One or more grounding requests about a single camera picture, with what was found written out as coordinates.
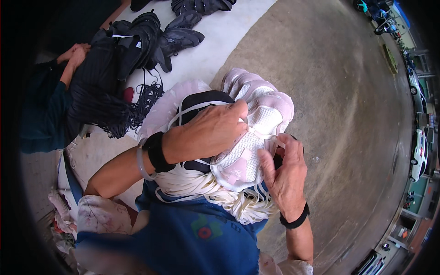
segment person's left hand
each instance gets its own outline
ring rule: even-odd
[[[62,55],[60,55],[57,58],[57,63],[60,64],[63,61],[69,61],[72,58],[75,50],[77,50],[78,48],[84,48],[84,49],[88,50],[88,49],[90,49],[90,47],[91,46],[87,43],[75,44],[68,51],[66,51],[65,53],[63,53]]]
[[[168,163],[192,161],[218,155],[232,145],[247,124],[244,100],[227,105],[209,106],[185,125],[171,128],[162,138],[162,150]]]

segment parked car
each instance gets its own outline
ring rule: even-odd
[[[352,275],[377,275],[382,271],[384,266],[384,257],[372,250],[365,260],[353,270]]]
[[[425,172],[426,162],[428,161],[428,142],[425,133],[416,129],[414,134],[414,154],[411,159],[412,171],[410,181],[418,181],[420,176]]]
[[[422,85],[418,80],[415,70],[412,68],[408,69],[408,80],[410,83],[410,91],[414,99],[414,109],[416,113],[426,113],[426,98]]]

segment black wristband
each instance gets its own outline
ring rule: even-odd
[[[168,172],[176,167],[175,164],[169,164],[165,160],[164,153],[162,151],[163,134],[164,133],[162,132],[158,132],[151,135],[142,146],[142,150],[148,151],[148,157],[156,170],[156,173]]]
[[[305,203],[303,213],[301,214],[301,216],[297,220],[294,220],[293,222],[288,223],[286,218],[281,214],[279,217],[279,221],[287,229],[295,229],[303,224],[303,222],[305,221],[305,218],[307,218],[307,215],[310,215],[310,210],[308,209],[307,203]]]

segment dark sweater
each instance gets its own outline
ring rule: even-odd
[[[65,147],[65,116],[72,96],[59,81],[62,73],[56,60],[35,65],[22,109],[20,148],[24,153]]]

